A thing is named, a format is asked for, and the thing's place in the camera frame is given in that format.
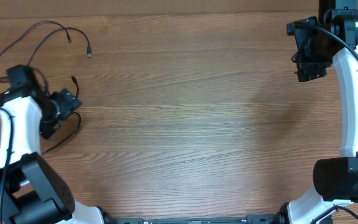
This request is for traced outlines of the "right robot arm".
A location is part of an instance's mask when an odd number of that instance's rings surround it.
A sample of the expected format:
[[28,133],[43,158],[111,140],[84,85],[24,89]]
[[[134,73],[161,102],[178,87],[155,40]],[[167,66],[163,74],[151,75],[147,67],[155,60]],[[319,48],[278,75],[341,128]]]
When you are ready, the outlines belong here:
[[342,108],[339,156],[318,160],[313,185],[275,215],[249,215],[247,223],[331,223],[335,211],[358,203],[358,9],[355,0],[320,0],[318,15],[287,24],[297,51],[300,82],[326,76],[334,67]]

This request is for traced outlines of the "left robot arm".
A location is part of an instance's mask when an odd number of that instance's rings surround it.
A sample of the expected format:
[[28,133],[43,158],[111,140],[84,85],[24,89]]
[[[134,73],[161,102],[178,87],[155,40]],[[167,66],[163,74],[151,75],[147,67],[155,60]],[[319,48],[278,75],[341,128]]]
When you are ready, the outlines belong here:
[[10,87],[0,93],[0,223],[113,223],[103,209],[77,202],[42,157],[40,138],[49,139],[81,102],[65,88],[49,93],[34,71],[9,68]]

